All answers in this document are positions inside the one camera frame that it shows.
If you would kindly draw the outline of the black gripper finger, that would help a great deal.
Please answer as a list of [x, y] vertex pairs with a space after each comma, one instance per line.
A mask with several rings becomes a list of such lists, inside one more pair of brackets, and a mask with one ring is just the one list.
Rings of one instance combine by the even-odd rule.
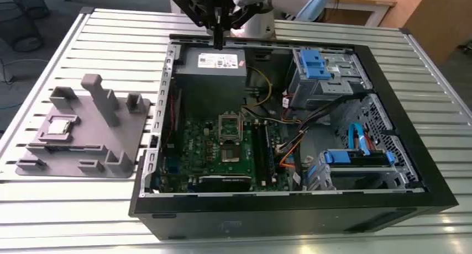
[[212, 47], [220, 50], [219, 0], [172, 0], [198, 27], [212, 34]]
[[219, 49], [231, 29], [239, 29], [263, 9], [264, 0], [219, 0]]

